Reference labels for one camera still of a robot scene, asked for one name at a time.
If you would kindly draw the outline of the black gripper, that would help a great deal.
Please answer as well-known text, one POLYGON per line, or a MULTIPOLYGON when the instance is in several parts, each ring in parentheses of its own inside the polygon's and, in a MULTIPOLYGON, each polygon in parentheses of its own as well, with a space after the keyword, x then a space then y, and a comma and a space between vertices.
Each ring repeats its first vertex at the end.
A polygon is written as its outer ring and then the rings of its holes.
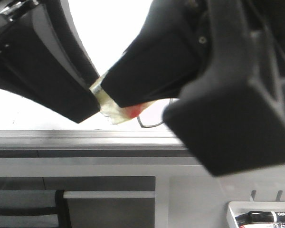
POLYGON ((214 176, 285 164, 285 0, 208 9, 207 65, 164 121, 214 176))

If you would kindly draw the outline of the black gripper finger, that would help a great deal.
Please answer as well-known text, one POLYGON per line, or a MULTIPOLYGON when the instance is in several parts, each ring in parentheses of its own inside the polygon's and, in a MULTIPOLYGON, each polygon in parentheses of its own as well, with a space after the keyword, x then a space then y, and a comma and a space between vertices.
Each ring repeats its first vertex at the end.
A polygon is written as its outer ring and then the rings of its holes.
POLYGON ((67 0, 0 0, 0 89, 80 123, 100 110, 98 78, 67 0))
POLYGON ((154 0, 141 31, 101 86, 121 107, 177 97, 209 55, 204 0, 154 0))

